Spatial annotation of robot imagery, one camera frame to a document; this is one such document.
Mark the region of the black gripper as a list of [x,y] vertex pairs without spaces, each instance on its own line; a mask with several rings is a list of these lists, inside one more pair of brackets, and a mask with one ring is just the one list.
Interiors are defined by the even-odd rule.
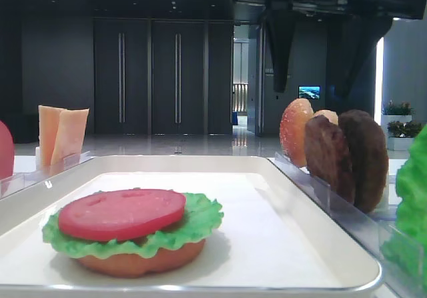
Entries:
[[261,6],[274,71],[274,91],[283,93],[288,81],[290,51],[298,17],[363,17],[333,22],[334,93],[347,97],[365,60],[392,26],[394,18],[421,20],[426,0],[233,0]]

